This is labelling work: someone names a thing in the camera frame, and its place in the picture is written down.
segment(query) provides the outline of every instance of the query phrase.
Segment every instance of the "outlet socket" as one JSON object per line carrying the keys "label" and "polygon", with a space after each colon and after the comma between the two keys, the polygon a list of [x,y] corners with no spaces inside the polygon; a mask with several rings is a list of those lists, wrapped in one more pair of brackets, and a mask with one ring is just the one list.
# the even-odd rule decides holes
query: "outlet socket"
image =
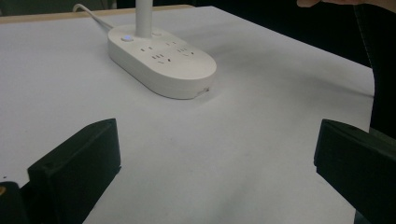
{"label": "outlet socket", "polygon": [[108,33],[110,58],[150,90],[169,98],[192,99],[210,89],[217,69],[205,52],[164,30],[136,35],[133,25]]}

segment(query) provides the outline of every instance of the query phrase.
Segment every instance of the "power button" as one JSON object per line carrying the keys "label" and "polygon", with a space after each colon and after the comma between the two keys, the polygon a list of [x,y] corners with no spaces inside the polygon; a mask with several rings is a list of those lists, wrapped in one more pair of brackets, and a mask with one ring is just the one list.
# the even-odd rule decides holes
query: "power button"
{"label": "power button", "polygon": [[134,39],[132,38],[131,35],[125,35],[125,36],[123,36],[123,37],[121,38],[121,40],[122,40],[122,41],[125,41],[125,42],[134,41]]}

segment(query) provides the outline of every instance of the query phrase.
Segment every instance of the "white cable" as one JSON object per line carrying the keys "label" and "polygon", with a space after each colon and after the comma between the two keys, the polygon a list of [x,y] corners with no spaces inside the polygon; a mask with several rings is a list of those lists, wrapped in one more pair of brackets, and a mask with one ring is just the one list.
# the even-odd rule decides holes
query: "white cable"
{"label": "white cable", "polygon": [[73,12],[77,12],[77,9],[81,8],[82,10],[86,11],[88,14],[90,14],[90,16],[96,20],[97,22],[101,23],[102,25],[106,26],[107,28],[112,29],[114,26],[111,25],[110,23],[103,21],[102,19],[100,19],[99,17],[97,17],[95,14],[93,14],[93,12],[91,12],[89,9],[87,9],[86,7],[84,7],[82,4],[76,4],[73,7]]}

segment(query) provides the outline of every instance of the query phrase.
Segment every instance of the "cable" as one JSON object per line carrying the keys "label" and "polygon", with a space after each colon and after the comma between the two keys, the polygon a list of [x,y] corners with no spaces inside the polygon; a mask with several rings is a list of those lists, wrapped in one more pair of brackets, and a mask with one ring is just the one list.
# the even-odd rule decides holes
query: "cable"
{"label": "cable", "polygon": [[107,28],[112,29],[114,26],[111,25],[110,23],[103,21],[102,19],[100,19],[99,17],[97,17],[95,14],[93,14],[93,12],[91,12],[89,9],[87,9],[86,7],[84,7],[82,4],[75,4],[73,7],[73,12],[77,12],[77,9],[81,8],[82,10],[86,11],[88,14],[90,14],[90,16],[96,20],[97,22],[101,23],[102,25],[106,26]]}

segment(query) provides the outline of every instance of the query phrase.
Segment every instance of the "white table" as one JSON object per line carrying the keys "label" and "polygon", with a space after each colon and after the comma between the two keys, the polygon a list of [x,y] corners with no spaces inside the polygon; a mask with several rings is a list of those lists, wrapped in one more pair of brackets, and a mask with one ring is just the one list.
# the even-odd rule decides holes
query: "white table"
{"label": "white table", "polygon": [[214,7],[153,23],[215,59],[210,92],[151,92],[91,18],[0,25],[0,179],[23,186],[69,136],[116,118],[122,169],[85,223],[353,223],[313,159],[322,119],[368,130],[371,70]]}

